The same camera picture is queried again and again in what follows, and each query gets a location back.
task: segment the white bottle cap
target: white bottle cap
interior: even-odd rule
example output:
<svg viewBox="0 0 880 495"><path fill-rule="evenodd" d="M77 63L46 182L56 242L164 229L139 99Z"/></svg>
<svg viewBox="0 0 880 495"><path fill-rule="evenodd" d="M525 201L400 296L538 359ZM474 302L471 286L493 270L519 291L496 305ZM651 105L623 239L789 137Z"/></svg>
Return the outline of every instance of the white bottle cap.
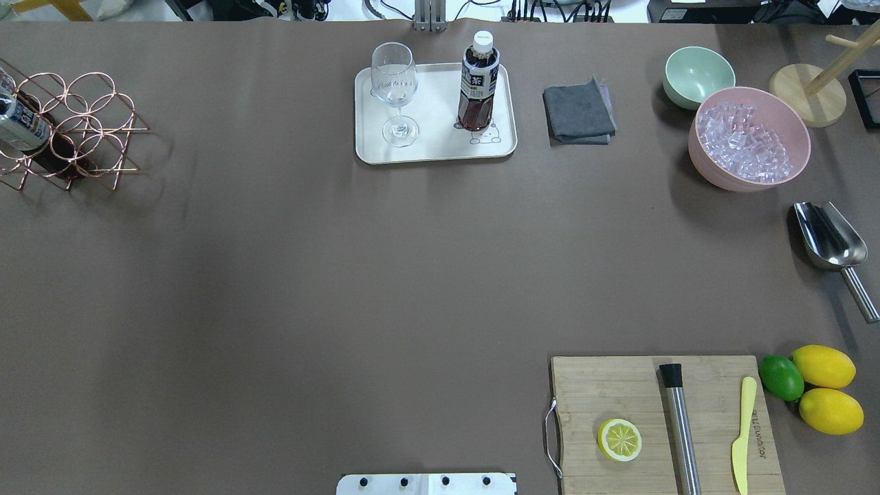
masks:
<svg viewBox="0 0 880 495"><path fill-rule="evenodd" d="M494 41L492 33L489 31L477 31L473 36L473 51L477 53L491 53Z"/></svg>

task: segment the white floor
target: white floor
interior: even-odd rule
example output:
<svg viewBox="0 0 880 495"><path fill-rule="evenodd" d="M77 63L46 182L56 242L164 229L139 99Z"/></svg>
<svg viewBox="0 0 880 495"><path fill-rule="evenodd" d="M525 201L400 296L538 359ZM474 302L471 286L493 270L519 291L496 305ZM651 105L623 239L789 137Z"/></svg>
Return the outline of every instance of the white floor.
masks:
<svg viewBox="0 0 880 495"><path fill-rule="evenodd" d="M15 3L18 0L0 0L0 5L6 2ZM81 2L83 7L93 18L98 18L99 9L102 3L119 2L121 0L84 0ZM332 0L329 4L328 20L376 20L375 16L363 5L364 0ZM372 2L376 10L381 12L387 18L403 18L397 12L383 6L379 0L369 0ZM482 3L488 0L475 0ZM573 2L576 0L561 0L562 9L566 15L574 10ZM387 4L404 11L407 15L412 15L414 11L414 0L385 0ZM466 0L447 0L446 16L448 20L452 20L458 9L466 2ZM611 0L611 16L614 22L626 23L647 23L648 22L648 0ZM819 6L827 15L831 12L836 0L820 0ZM461 17L479 18L484 20L500 20L502 16L507 14L513 0L502 0L498 4L492 5L476 5L469 4L461 12ZM189 10L190 15L196 20L211 20L211 12L208 4L202 2ZM551 22L562 22L562 17L555 8L546 8L547 19ZM3 21L15 20L66 20L54 7L47 5L32 11L18 14L11 11ZM120 21L144 21L144 20L161 20L161 21L179 21L177 16L171 11L165 0L134 0L134 4L118 17L111 20Z"/></svg>

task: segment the black muddler tip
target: black muddler tip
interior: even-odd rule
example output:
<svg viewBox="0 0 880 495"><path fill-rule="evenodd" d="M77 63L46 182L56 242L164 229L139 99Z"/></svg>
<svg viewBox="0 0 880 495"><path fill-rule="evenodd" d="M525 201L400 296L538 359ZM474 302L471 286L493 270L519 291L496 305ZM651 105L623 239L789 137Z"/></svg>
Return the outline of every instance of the black muddler tip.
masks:
<svg viewBox="0 0 880 495"><path fill-rule="evenodd" d="M678 363L660 365L660 375L666 388L681 388L681 365Z"/></svg>

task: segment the white metal plate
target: white metal plate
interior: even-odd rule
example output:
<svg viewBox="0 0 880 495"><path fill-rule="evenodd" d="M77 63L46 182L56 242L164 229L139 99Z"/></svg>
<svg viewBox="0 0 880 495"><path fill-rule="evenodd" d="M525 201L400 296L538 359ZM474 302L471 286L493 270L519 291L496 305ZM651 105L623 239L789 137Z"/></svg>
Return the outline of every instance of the white metal plate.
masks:
<svg viewBox="0 0 880 495"><path fill-rule="evenodd" d="M347 475L336 495L516 495L510 473Z"/></svg>
<svg viewBox="0 0 880 495"><path fill-rule="evenodd" d="M355 77L355 151L372 164L444 159L503 157L517 147L507 69L498 68L492 123L480 132L456 129L461 63L416 65L419 88L403 115L419 124L419 137L405 148L395 148L382 138L382 126L397 110L370 95L370 68Z"/></svg>

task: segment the green bowl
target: green bowl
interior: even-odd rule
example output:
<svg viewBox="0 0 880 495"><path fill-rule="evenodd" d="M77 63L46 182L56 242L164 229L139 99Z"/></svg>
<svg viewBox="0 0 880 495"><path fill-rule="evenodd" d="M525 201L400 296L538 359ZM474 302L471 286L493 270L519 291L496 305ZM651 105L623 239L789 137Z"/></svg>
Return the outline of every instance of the green bowl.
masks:
<svg viewBox="0 0 880 495"><path fill-rule="evenodd" d="M696 110L713 92L735 85L733 67L708 48L679 48L666 59L663 89L679 107Z"/></svg>

